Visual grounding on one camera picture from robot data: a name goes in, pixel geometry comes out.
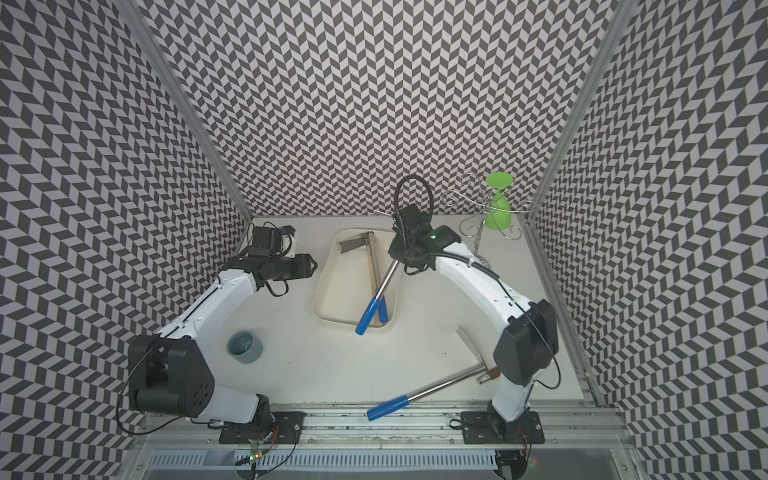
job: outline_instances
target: black mounting plate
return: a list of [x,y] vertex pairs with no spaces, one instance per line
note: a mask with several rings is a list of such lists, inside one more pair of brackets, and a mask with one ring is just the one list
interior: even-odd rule
[[524,445],[526,440],[524,433],[528,437],[528,442],[535,445],[544,443],[544,430],[541,428],[541,420],[538,413],[528,410],[518,417],[514,422],[506,425],[496,425],[495,429],[501,426],[507,432],[504,438],[499,438],[498,433],[494,433],[491,422],[494,421],[487,411],[462,412],[462,435],[466,445],[494,445],[503,443],[513,443]]
[[[304,412],[272,412],[280,430],[277,432],[276,444],[293,445],[299,442],[301,431],[304,427]],[[249,445],[251,440],[264,438],[263,430],[258,432],[249,423],[226,422],[219,435],[219,443],[222,445]]]

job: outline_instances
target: wall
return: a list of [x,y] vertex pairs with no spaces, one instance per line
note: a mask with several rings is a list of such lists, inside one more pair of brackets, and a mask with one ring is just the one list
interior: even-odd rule
[[642,3],[538,218],[657,478],[766,478],[766,15]]
[[108,0],[0,20],[0,475],[110,475],[127,341],[244,225]]
[[615,1],[138,3],[256,214],[352,215],[410,173],[527,200]]

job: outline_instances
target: tray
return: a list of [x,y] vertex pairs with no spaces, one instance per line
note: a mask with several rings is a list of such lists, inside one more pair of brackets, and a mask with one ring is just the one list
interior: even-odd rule
[[[346,253],[341,253],[339,248],[340,241],[367,231],[374,233],[381,277],[384,277],[392,262],[387,253],[389,244],[395,238],[392,231],[352,228],[336,235],[312,301],[312,313],[327,326],[354,330],[373,297],[366,248],[360,247]],[[402,269],[398,269],[384,296],[389,321],[381,326],[371,322],[369,332],[387,330],[394,323],[401,275]]]

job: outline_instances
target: small cup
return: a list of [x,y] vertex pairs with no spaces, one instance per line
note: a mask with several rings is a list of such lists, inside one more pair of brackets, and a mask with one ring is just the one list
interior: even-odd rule
[[264,351],[264,346],[251,332],[243,330],[230,337],[227,353],[240,363],[253,363]]

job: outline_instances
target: table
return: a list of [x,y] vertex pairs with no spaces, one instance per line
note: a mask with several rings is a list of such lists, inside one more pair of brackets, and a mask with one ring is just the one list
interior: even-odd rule
[[[458,232],[459,222],[466,217],[435,215],[432,225],[446,224]],[[261,225],[265,220],[295,227],[297,253],[312,254],[319,267],[312,278],[290,282],[286,296],[274,298],[266,289],[260,290],[227,320],[216,343],[223,346],[232,334],[248,329],[262,341],[264,352],[249,365],[231,358],[224,348],[220,355],[207,358],[219,383],[262,393],[271,403],[376,404],[476,364],[455,333],[459,325],[483,357],[492,359],[497,334],[490,322],[453,282],[431,270],[402,276],[396,318],[386,332],[358,336],[351,329],[329,328],[312,314],[313,295],[334,237],[349,228],[390,230],[389,217],[263,218],[254,222]],[[510,241],[486,229],[479,253],[509,286],[534,301],[545,298],[525,238]],[[560,345],[561,386],[556,390],[534,388],[532,401],[583,399],[563,342]],[[554,363],[539,379],[549,385],[557,382]],[[420,402],[488,400],[495,384],[479,385],[467,379]]]

